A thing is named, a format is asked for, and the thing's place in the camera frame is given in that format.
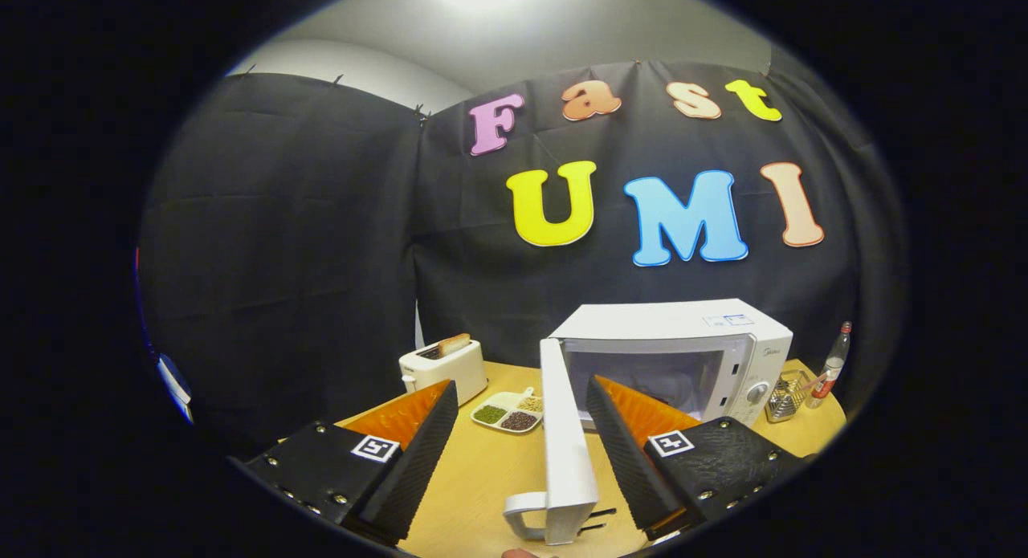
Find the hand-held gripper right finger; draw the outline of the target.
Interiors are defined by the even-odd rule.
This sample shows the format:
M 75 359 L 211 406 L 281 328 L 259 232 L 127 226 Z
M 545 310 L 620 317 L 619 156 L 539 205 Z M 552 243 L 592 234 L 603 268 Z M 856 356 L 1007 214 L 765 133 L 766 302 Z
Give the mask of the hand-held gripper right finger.
M 734 515 L 806 466 L 733 417 L 699 422 L 599 375 L 588 381 L 586 408 L 633 522 L 651 542 Z

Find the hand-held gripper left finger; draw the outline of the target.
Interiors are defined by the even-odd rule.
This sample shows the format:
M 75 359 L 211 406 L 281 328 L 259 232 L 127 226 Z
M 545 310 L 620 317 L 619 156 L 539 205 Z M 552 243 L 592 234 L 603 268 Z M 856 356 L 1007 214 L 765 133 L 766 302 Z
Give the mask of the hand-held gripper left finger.
M 444 379 L 345 424 L 309 423 L 243 473 L 316 520 L 395 546 L 409 535 L 456 417 L 458 386 Z

